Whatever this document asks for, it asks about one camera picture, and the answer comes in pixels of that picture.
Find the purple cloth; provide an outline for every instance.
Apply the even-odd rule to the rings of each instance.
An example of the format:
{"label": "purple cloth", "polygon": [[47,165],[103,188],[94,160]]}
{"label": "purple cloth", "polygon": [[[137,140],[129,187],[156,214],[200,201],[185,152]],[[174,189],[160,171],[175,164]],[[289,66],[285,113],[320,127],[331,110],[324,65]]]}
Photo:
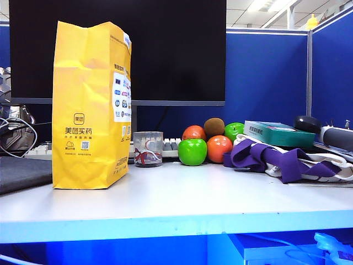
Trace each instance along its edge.
{"label": "purple cloth", "polygon": [[282,182],[290,183],[302,179],[302,174],[318,176],[318,177],[333,177],[341,169],[329,161],[323,161],[309,167],[299,160],[311,160],[301,149],[293,149],[286,153],[281,153],[271,146],[264,144],[256,144],[255,142],[246,139],[236,145],[231,154],[224,155],[223,164],[227,167],[246,167],[253,172],[265,172],[266,163],[278,166],[282,172]]}

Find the qr code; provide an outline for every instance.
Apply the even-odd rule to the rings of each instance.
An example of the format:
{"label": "qr code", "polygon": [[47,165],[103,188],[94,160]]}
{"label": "qr code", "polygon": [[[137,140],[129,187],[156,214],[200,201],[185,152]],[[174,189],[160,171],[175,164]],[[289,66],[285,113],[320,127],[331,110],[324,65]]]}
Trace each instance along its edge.
{"label": "qr code", "polygon": [[88,150],[88,149],[89,149],[89,141],[82,141],[81,150]]}

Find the paper bag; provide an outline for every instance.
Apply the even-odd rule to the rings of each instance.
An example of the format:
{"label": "paper bag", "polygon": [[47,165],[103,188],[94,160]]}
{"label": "paper bag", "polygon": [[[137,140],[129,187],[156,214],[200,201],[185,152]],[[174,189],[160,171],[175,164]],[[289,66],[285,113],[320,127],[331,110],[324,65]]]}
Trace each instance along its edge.
{"label": "paper bag", "polygon": [[53,186],[107,188],[128,171],[131,42],[111,22],[58,22],[52,112]]}

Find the teal box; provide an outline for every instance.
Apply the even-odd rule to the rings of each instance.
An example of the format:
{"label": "teal box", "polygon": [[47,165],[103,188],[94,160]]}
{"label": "teal box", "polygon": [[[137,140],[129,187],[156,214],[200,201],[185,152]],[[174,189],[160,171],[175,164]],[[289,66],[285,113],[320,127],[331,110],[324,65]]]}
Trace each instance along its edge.
{"label": "teal box", "polygon": [[246,120],[244,134],[269,145],[312,147],[315,134],[282,123]]}

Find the desk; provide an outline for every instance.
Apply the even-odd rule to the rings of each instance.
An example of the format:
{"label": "desk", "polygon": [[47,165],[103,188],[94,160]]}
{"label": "desk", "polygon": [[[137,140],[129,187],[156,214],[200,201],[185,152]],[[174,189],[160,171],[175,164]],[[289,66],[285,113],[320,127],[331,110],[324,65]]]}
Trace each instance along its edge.
{"label": "desk", "polygon": [[0,197],[0,243],[353,227],[353,190],[284,185],[222,165],[130,166],[107,190]]}

